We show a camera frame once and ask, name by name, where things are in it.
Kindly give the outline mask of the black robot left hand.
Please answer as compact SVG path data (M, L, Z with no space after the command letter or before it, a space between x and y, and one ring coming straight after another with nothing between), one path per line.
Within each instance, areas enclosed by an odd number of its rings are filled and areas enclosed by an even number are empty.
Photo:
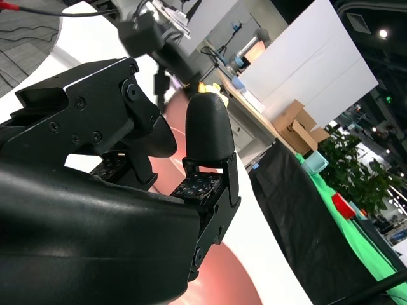
M186 86L183 91L188 98L198 93L198 85L202 77L200 69L175 42L166 41L163 48L154 51L151 57L158 64L158 70L154 75L154 94L157 106L163 114L166 109L165 94L170 88L170 77L165 75L165 71Z

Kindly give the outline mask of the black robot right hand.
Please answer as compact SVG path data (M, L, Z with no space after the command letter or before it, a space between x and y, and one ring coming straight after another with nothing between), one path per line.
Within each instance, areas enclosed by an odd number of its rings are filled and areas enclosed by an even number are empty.
M185 179L152 193L150 157L175 154L130 57L17 91L1 124L1 303L161 304L181 296L240 205L228 112L186 111Z

